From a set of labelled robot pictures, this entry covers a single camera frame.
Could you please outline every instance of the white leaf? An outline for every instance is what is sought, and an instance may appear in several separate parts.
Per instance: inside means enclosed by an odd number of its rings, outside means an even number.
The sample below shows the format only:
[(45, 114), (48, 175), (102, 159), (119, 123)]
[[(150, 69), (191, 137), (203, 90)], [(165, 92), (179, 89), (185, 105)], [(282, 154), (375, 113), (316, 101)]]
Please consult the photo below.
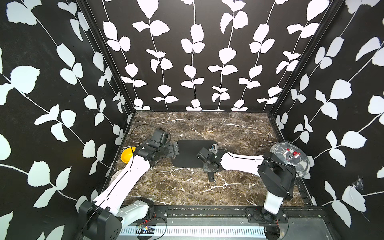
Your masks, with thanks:
[(155, 100), (156, 102), (160, 102), (160, 101), (165, 100), (165, 99), (161, 98), (161, 97), (157, 97), (157, 98), (153, 98), (153, 100)]
[(105, 77), (106, 77), (108, 82), (111, 81), (111, 79), (112, 79), (112, 73), (111, 73), (111, 70), (109, 69), (109, 67), (107, 67), (105, 69)]
[(197, 107), (200, 107), (200, 101), (198, 100), (198, 99), (193, 99), (192, 101), (191, 101), (191, 104), (192, 104), (192, 106), (194, 107), (194, 108), (197, 108)]
[(345, 225), (351, 227), (351, 214), (349, 213), (347, 207), (339, 201), (332, 202), (332, 208), (336, 212), (337, 215), (344, 221)]
[(97, 109), (97, 102), (93, 95), (84, 98), (84, 104), (88, 109)]
[(216, 71), (221, 71), (223, 68), (220, 67), (219, 65), (215, 65), (215, 66), (209, 66), (208, 67), (208, 70), (211, 71), (212, 73), (216, 72)]
[(192, 36), (192, 41), (194, 43), (203, 41), (204, 39), (204, 31), (203, 28), (201, 27), (201, 24), (193, 24), (191, 26), (191, 36)]
[(239, 78), (239, 84), (246, 84), (246, 85), (248, 85), (249, 81), (246, 78)]
[(115, 24), (111, 22), (103, 22), (104, 34), (107, 38), (117, 41), (118, 31), (116, 30)]
[(351, 94), (351, 84), (345, 80), (339, 79), (333, 84), (330, 99), (345, 99)]
[(271, 49), (271, 47), (273, 46), (274, 43), (275, 43), (275, 40), (272, 38), (266, 40), (265, 42), (263, 42), (262, 47), (260, 49), (260, 52), (261, 53), (268, 52), (268, 50)]
[(342, 37), (336, 37), (329, 46), (326, 56), (335, 57), (339, 53), (343, 42), (344, 39)]
[(196, 78), (193, 80), (193, 84), (203, 84), (204, 78)]
[(274, 97), (274, 98), (268, 99), (268, 101), (266, 103), (267, 104), (274, 104), (276, 101), (277, 101), (277, 97)]
[(166, 96), (165, 101), (166, 101), (166, 103), (173, 103), (173, 102), (178, 101), (178, 99), (177, 99), (177, 97), (174, 97), (174, 96)]
[(325, 138), (328, 140), (332, 148), (336, 148), (337, 139), (336, 139), (335, 133), (332, 130), (328, 132)]
[(295, 33), (297, 31), (302, 31), (303, 29), (304, 29), (304, 27), (300, 23), (289, 25), (287, 27), (287, 30), (288, 30), (289, 34)]
[(303, 102), (305, 102), (305, 100), (307, 100), (307, 97), (302, 95), (302, 94), (299, 94), (297, 96), (297, 99), (299, 99), (300, 103), (303, 103)]
[(193, 66), (190, 66), (190, 65), (185, 65), (184, 72), (188, 77), (193, 79), (196, 75), (196, 68), (194, 68)]
[(159, 90), (159, 92), (161, 94), (163, 94), (164, 96), (166, 96), (168, 93), (170, 93), (170, 91), (172, 90), (171, 87), (167, 86), (167, 85), (160, 85), (157, 87), (157, 89)]
[(95, 190), (92, 191), (91, 199), (90, 201), (93, 202), (93, 200), (99, 195), (99, 193)]
[(256, 99), (256, 101), (257, 101), (258, 103), (263, 103), (263, 102), (267, 102), (268, 99), (266, 99), (266, 98), (259, 98), (259, 99)]
[(327, 9), (329, 5), (328, 0), (312, 0), (307, 6), (307, 21), (311, 21), (317, 15), (321, 14)]
[(5, 240), (7, 236), (7, 230), (9, 228), (9, 222), (13, 218), (13, 211), (0, 217), (0, 239)]
[(344, 156), (344, 153), (340, 149), (332, 148), (329, 151), (329, 155), (331, 156), (331, 158), (333, 158), (334, 160), (339, 162), (340, 165), (345, 167), (345, 156)]
[(151, 34), (153, 36), (160, 36), (170, 30), (168, 25), (160, 20), (154, 20), (149, 26), (149, 29), (151, 30)]
[(88, 31), (89, 25), (88, 25), (87, 21), (85, 20), (85, 17), (84, 17), (82, 12), (77, 13), (77, 18), (79, 19), (79, 23), (80, 23), (81, 28), (84, 31)]
[(104, 115), (102, 113), (97, 113), (95, 116), (95, 126), (99, 125), (104, 120)]
[(57, 3), (57, 6), (63, 10), (66, 10), (72, 13), (73, 15), (75, 15), (77, 12), (77, 4), (75, 2), (70, 2), (69, 4), (66, 4), (64, 2), (59, 2)]
[(384, 167), (382, 167), (380, 170), (377, 171), (376, 177), (377, 178), (383, 178), (384, 177)]
[(119, 44), (120, 44), (121, 49), (124, 52), (129, 51), (129, 49), (131, 48), (131, 40), (126, 36), (123, 36), (120, 38)]
[(276, 74), (279, 74), (279, 72), (285, 67), (285, 66), (288, 66), (288, 62), (287, 61), (281, 61), (279, 63), (279, 65), (277, 66), (276, 68)]
[(233, 27), (235, 29), (243, 28), (248, 25), (248, 16), (245, 12), (239, 11), (233, 19)]
[(319, 64), (325, 56), (325, 48), (320, 47), (319, 50), (317, 50), (316, 57), (314, 58), (314, 62), (316, 64)]
[(343, 139), (341, 140), (341, 145), (353, 149), (358, 149), (364, 147), (365, 141), (367, 141), (367, 139), (360, 133), (348, 131), (344, 134)]
[(278, 94), (279, 92), (281, 92), (281, 87), (279, 87), (279, 86), (272, 87), (272, 88), (268, 89), (269, 97), (273, 97), (276, 94)]
[(315, 98), (316, 98), (316, 100), (319, 100), (324, 104), (327, 102), (327, 99), (325, 99), (325, 94), (319, 90), (316, 90)]
[(60, 113), (61, 120), (63, 121), (66, 127), (72, 127), (74, 121), (76, 120), (76, 113), (67, 109)]
[(193, 44), (193, 51), (195, 53), (201, 53), (201, 51), (203, 51), (204, 47), (205, 47), (204, 43), (194, 43)]
[(152, 71), (155, 73), (157, 70), (157, 66), (160, 64), (160, 62), (156, 59), (151, 59), (151, 68)]
[(224, 13), (220, 20), (220, 30), (222, 33), (225, 32), (226, 27), (228, 26), (228, 23), (230, 23), (233, 19), (233, 16), (229, 13)]
[(218, 52), (218, 56), (223, 64), (226, 64), (236, 56), (236, 51), (232, 48), (223, 48)]
[(297, 98), (297, 90), (294, 88), (291, 89), (291, 98), (293, 101)]
[(384, 66), (384, 48), (380, 49), (373, 55), (372, 64), (378, 65), (380, 67)]
[(137, 67), (134, 63), (125, 66), (125, 71), (133, 78), (137, 74)]
[(77, 203), (75, 204), (76, 211), (79, 212), (79, 207), (83, 204), (84, 201), (88, 200), (86, 196), (81, 196), (78, 200)]
[(371, 114), (384, 113), (384, 98), (372, 96), (369, 100), (368, 112)]
[(72, 29), (73, 29), (73, 32), (76, 34), (76, 36), (80, 39), (80, 41), (83, 41), (83, 38), (81, 37), (81, 33), (80, 33), (80, 25), (79, 25), (79, 21), (76, 20), (76, 19), (71, 19), (70, 20), (70, 23), (71, 23), (71, 26), (72, 26)]
[(292, 54), (291, 52), (288, 52), (288, 51), (284, 51), (283, 55), (285, 55), (288, 58), (288, 60), (290, 60), (290, 61), (301, 56), (301, 54), (298, 54), (298, 53)]
[(85, 143), (83, 148), (83, 157), (95, 156), (95, 142), (91, 139)]
[(306, 89), (308, 87), (308, 84), (309, 84), (309, 78), (308, 78), (308, 75), (305, 74), (300, 79), (300, 91), (303, 91), (304, 89)]
[(11, 72), (11, 83), (17, 90), (28, 94), (35, 88), (37, 76), (40, 75), (40, 69), (32, 66), (18, 66)]
[(258, 51), (260, 51), (261, 46), (262, 46), (261, 43), (252, 42), (251, 44), (249, 44), (249, 49), (251, 50), (252, 53), (257, 53)]
[(283, 124), (286, 124), (288, 121), (288, 114), (287, 113), (283, 113), (282, 117), (281, 117), (281, 122)]
[(35, 120), (35, 125), (40, 125), (48, 121), (56, 120), (57, 116), (59, 116), (59, 112), (60, 112), (59, 104), (56, 104), (56, 106), (51, 107), (48, 114), (43, 114), (40, 117), (38, 117)]
[(181, 84), (180, 84), (181, 86), (183, 86), (183, 87), (187, 87), (187, 88), (193, 88), (193, 82), (191, 82), (191, 81), (184, 81), (184, 82), (182, 82)]
[(357, 211), (365, 212), (367, 208), (365, 207), (365, 199), (355, 187), (348, 186), (345, 188), (343, 196), (341, 199), (354, 207)]
[(71, 50), (69, 50), (64, 44), (60, 44), (56, 48), (57, 54), (69, 67), (73, 67), (75, 57)]
[(152, 49), (146, 49), (146, 52), (149, 53), (149, 54), (152, 54), (156, 58), (162, 58), (162, 57), (164, 57), (166, 55), (165, 52), (162, 52), (162, 51), (155, 52)]
[(33, 162), (28, 173), (27, 182), (32, 187), (40, 187), (49, 184), (50, 169), (46, 162)]
[(55, 192), (56, 192), (55, 187), (51, 187), (51, 188), (45, 190), (43, 192), (43, 194), (40, 195), (40, 197), (36, 200), (33, 207), (36, 207), (36, 208), (46, 207)]
[(124, 83), (134, 83), (134, 81), (129, 77), (124, 77), (124, 76), (120, 76), (120, 77)]
[(11, 146), (8, 140), (0, 134), (0, 161), (6, 160), (11, 155)]
[(167, 59), (167, 58), (163, 58), (163, 59), (161, 60), (160, 66), (161, 66), (161, 68), (162, 68), (163, 70), (168, 70), (168, 69), (173, 68), (172, 62), (170, 62), (170, 60)]
[(63, 132), (63, 125), (61, 123), (56, 123), (51, 127), (51, 133), (53, 136), (61, 141), (61, 142), (66, 142), (68, 139), (65, 137), (64, 132)]
[(143, 100), (139, 99), (139, 98), (135, 98), (135, 100), (133, 101), (133, 104), (135, 104), (135, 106), (138, 106), (138, 107), (143, 107)]
[(158, 0), (137, 0), (137, 3), (147, 18), (151, 18), (159, 7)]
[(221, 73), (223, 75), (229, 75), (229, 74), (235, 73), (237, 71), (238, 70), (237, 70), (237, 68), (234, 65), (226, 65), (226, 66), (223, 67)]
[(237, 107), (237, 108), (241, 108), (242, 106), (244, 105), (244, 100), (242, 99), (239, 99), (235, 102), (235, 104), (233, 106)]
[(193, 44), (191, 43), (191, 41), (187, 38), (183, 38), (181, 40), (181, 46), (183, 47), (184, 51), (186, 53), (191, 53), (192, 52), (192, 47), (193, 47)]
[(295, 127), (295, 129), (293, 130), (293, 132), (295, 133), (295, 132), (302, 132), (302, 131), (304, 131), (304, 129), (303, 129), (303, 125), (301, 124), (301, 123), (299, 123), (296, 127)]
[(7, 4), (7, 18), (12, 23), (26, 23), (30, 26), (37, 23), (36, 17), (30, 9), (18, 2), (10, 2)]
[(102, 144), (98, 149), (97, 149), (97, 153), (96, 153), (96, 158), (99, 160), (99, 161), (102, 161), (104, 159), (104, 154), (105, 154), (105, 147), (107, 145), (106, 144)]
[(101, 71), (104, 71), (104, 59), (103, 55), (101, 53), (95, 52), (92, 58), (93, 64), (100, 69)]
[(249, 78), (252, 80), (252, 78), (258, 76), (263, 70), (263, 65), (254, 66), (251, 69), (249, 69)]
[(220, 100), (227, 100), (229, 99), (229, 94), (228, 93), (222, 93), (220, 95)]
[(333, 119), (337, 119), (338, 112), (337, 107), (334, 103), (328, 102), (323, 104), (321, 107), (321, 112)]
[(307, 37), (310, 37), (310, 36), (313, 36), (318, 28), (319, 24), (318, 23), (311, 23), (311, 24), (308, 24), (302, 31), (301, 31), (301, 34), (300, 34), (300, 37), (301, 38), (307, 38)]
[(220, 97), (220, 94), (218, 94), (218, 93), (214, 93), (214, 94), (212, 95), (212, 102), (215, 102), (216, 99), (217, 99), (218, 97)]
[(71, 173), (71, 167), (68, 167), (59, 173), (59, 175), (56, 178), (56, 188), (58, 190), (61, 191), (67, 186), (68, 177), (70, 173)]
[(147, 83), (144, 82), (143, 80), (136, 79), (133, 85), (134, 85), (135, 87), (137, 87), (137, 88), (141, 88), (142, 86), (147, 85)]
[(332, 64), (332, 59), (330, 57), (325, 57), (320, 63), (320, 68), (324, 69), (329, 67)]
[(132, 27), (136, 28), (137, 31), (141, 32), (144, 29), (149, 28), (148, 23), (144, 23), (143, 21), (132, 23)]
[(307, 131), (302, 132), (302, 133), (300, 134), (300, 140), (301, 140), (303, 143), (307, 144), (308, 141), (310, 140), (310, 134), (309, 134), (309, 132), (307, 132)]
[(287, 71), (291, 72), (295, 69), (296, 65), (298, 64), (299, 60), (293, 60), (287, 67)]
[(252, 88), (255, 88), (255, 87), (259, 87), (260, 86), (260, 83), (258, 81), (252, 81), (250, 82), (248, 85), (247, 85), (247, 88), (248, 89), (252, 89)]
[(365, 54), (372, 52), (373, 50), (380, 48), (380, 40), (378, 37), (371, 38), (368, 42), (366, 42), (359, 50), (356, 55), (356, 60), (359, 60)]
[(253, 40), (262, 43), (264, 41), (264, 38), (269, 32), (269, 25), (268, 24), (260, 24), (259, 27), (256, 29)]

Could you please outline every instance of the marble table surface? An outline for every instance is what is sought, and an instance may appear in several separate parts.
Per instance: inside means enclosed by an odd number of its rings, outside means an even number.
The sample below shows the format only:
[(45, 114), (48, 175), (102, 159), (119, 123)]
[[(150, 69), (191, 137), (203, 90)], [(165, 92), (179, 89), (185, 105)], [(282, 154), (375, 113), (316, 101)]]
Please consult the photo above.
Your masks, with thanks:
[[(242, 155), (262, 155), (278, 141), (265, 113), (141, 111), (135, 114), (131, 129), (144, 123), (171, 133), (172, 142), (214, 140), (219, 149)], [(151, 126), (138, 127), (132, 133), (132, 145), (137, 146), (151, 138), (153, 131)], [(123, 147), (127, 146), (128, 136)], [(115, 171), (125, 165), (118, 161)], [(177, 168), (170, 158), (166, 158), (139, 179), (123, 204), (145, 197), (157, 205), (263, 205), (266, 188), (260, 177), (236, 170), (224, 170), (214, 175), (215, 182), (209, 182), (203, 169)], [(293, 195), (293, 200), (285, 201), (283, 205), (304, 206), (297, 187)]]

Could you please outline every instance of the black wall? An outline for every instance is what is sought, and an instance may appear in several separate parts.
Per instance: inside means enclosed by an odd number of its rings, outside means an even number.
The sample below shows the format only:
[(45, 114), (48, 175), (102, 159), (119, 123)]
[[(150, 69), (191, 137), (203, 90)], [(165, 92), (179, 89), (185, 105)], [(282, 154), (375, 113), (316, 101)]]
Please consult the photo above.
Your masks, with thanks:
[(127, 126), (100, 50), (66, 4), (0, 3), (1, 240), (74, 239), (77, 208), (100, 193)]
[[(346, 3), (276, 120), (286, 139), (314, 159), (306, 185), (342, 239), (382, 239), (384, 1)], [(302, 103), (293, 100), (300, 89)]]
[[(269, 111), (315, 32), (317, 23), (321, 21), (329, 7), (329, 2), (328, 0), (244, 0), (236, 3), (232, 0), (99, 0), (89, 1), (89, 5), (136, 109)], [(235, 16), (234, 21), (230, 21), (232, 15)], [(223, 29), (224, 33), (220, 29), (223, 16), (228, 17), (230, 21), (225, 30)], [(147, 27), (149, 22), (155, 20), (157, 21), (151, 25), (153, 31), (151, 36)], [(266, 37), (254, 39), (259, 25), (266, 23), (269, 25)], [(194, 24), (201, 25), (204, 38), (198, 32), (192, 39), (190, 30)], [(301, 28), (308, 26), (305, 30), (307, 33), (302, 36), (305, 38), (300, 37), (301, 30), (291, 34), (288, 32), (287, 27), (296, 24), (300, 24)], [(118, 41), (122, 43), (123, 48), (120, 48)], [(191, 42), (195, 41), (196, 48), (200, 45), (200, 49), (197, 50), (199, 53), (192, 54), (191, 46), (184, 46), (183, 49), (182, 41), (185, 45), (191, 45)], [(254, 49), (259, 45), (257, 41), (265, 43), (263, 50)], [(268, 43), (273, 44), (266, 51)], [(233, 73), (230, 71), (228, 75), (221, 75), (220, 70), (211, 72), (208, 67), (223, 66), (218, 53), (225, 48), (232, 50), (227, 50), (227, 53), (224, 50), (224, 55), (236, 52), (233, 59), (229, 58), (230, 60), (225, 62), (228, 66), (226, 70), (232, 68)], [(165, 55), (155, 57), (146, 50), (154, 53), (161, 51)], [(297, 55), (289, 60), (283, 54), (284, 51), (294, 52)], [(169, 68), (170, 64), (168, 67), (165, 64), (163, 71), (158, 66), (154, 72), (151, 69), (151, 61), (156, 63), (157, 58), (160, 61), (169, 60), (168, 63), (172, 63), (172, 68)], [(292, 63), (288, 71), (284, 65), (277, 74), (278, 65), (288, 62)], [(137, 73), (132, 70), (133, 64), (138, 68)], [(189, 67), (189, 71), (187, 67), (185, 71), (186, 65), (193, 65), (196, 74), (189, 73), (194, 72), (192, 67)], [(252, 73), (252, 81), (257, 82), (247, 84), (250, 80), (250, 69), (255, 66), (258, 67), (254, 69), (255, 73)], [(160, 92), (158, 87), (162, 85), (166, 86), (161, 87), (164, 91), (162, 89)], [(220, 88), (225, 88), (221, 90), (221, 96), (218, 91)]]

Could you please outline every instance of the white object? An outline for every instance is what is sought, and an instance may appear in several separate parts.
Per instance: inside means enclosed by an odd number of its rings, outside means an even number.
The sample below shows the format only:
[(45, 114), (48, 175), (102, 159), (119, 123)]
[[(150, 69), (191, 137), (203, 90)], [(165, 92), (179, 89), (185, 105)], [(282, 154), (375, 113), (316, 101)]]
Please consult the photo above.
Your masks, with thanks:
[(283, 199), (283, 197), (278, 197), (267, 191), (264, 202), (264, 209), (276, 215), (279, 212), (280, 205), (283, 202)]

